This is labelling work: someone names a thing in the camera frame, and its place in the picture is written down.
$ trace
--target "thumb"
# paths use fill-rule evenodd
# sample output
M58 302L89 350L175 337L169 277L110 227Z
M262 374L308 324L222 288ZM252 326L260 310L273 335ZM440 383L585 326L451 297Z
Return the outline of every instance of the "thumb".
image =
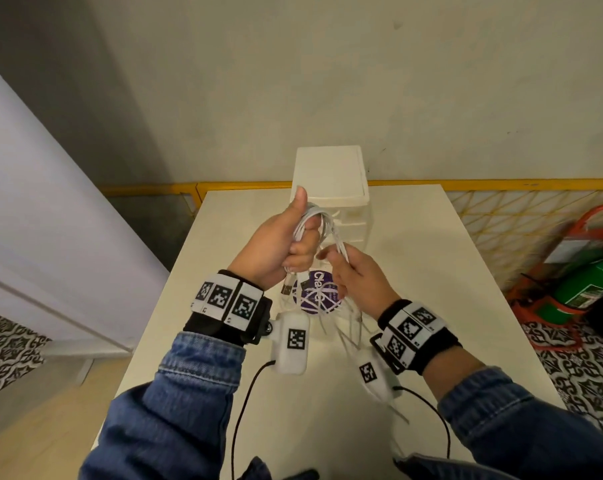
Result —
M357 272L337 251L331 250L326 256L326 259L328 259L329 263L333 266L333 270L339 273L339 276L341 276L341 279L346 286L357 277Z
M308 204L308 194L304 187L297 187L295 192L295 198L290 202L288 208L279 215L279 221L291 227L291 231L297 227L297 224L301 220L304 212L306 212L306 206Z

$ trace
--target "black wire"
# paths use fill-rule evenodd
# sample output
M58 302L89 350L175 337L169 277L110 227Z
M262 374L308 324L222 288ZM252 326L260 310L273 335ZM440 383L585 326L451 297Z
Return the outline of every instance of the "black wire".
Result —
M417 394L415 391L410 390L407 387L394 386L393 389L406 391L406 392L409 392L410 394L418 397L423 402L425 402L426 405L428 405L428 407L430 409L432 409L435 412L435 414L437 414L437 416L439 416L439 419L441 419L441 422L443 423L443 427L446 428L446 436L448 437L448 446L446 448L446 458L450 459L450 430L448 429L448 423L446 423L446 420L443 418L443 416L441 416L441 414L439 414L439 411L437 411L437 408L435 408L426 398L422 397L421 395Z
M259 368L259 370L255 374L255 377L253 377L253 381L250 382L250 387L248 388L248 392L246 393L246 398L244 399L244 405L241 406L241 412L239 413L239 417L237 418L237 423L235 425L235 432L232 436L232 447L230 449L230 472L232 475L232 480L235 480L235 441L237 440L237 432L239 430L239 423L241 422L241 418L243 417L244 411L246 410L246 405L248 404L248 398L250 397L250 393L253 390L255 381L259 377L259 374L261 374L261 371L263 371L266 367L270 367L271 365L274 365L273 360L271 360L270 362L266 362Z

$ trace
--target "green fire extinguisher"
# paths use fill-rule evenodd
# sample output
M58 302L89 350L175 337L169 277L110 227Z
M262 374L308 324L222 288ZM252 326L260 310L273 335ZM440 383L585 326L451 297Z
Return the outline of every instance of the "green fire extinguisher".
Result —
M550 296L568 308L586 310L603 296L603 258L570 271L555 284ZM537 316L547 322L561 325L577 313L560 310L551 301L545 301Z

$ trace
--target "white table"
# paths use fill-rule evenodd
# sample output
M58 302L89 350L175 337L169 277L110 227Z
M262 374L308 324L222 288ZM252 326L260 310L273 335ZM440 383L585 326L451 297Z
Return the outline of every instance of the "white table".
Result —
M153 379L190 316L190 302L203 279L226 267L257 226L285 208L289 195L286 189L207 194L118 394ZM374 224L366 252L398 293L428 304L447 320L467 350L500 366L538 397L563 407L441 187L371 187L370 199ZM268 293L275 303L278 291L276 287ZM372 402L338 340L313 340L309 347L304 375L266 370L259 377L237 438L238 475L258 455L275 479L309 467L317 468L323 479L405 479L392 464L391 433L406 454L445 454L443 426L425 404L409 395L398 398L398 409L411 422L407 426ZM270 359L270 348L268 340L246 348L222 479L230 478L230 439L244 395L256 370ZM403 373L401 382L434 403L415 373ZM451 457L472 460L456 438Z

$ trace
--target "denim sleeve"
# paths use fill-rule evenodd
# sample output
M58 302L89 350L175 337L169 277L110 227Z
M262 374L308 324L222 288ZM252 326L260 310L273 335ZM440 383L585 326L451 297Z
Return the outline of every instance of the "denim sleeve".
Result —
M517 478L603 480L603 433L536 399L496 367L467 377L439 411L478 463Z
M218 479L245 350L181 332L153 382L112 402L82 480Z

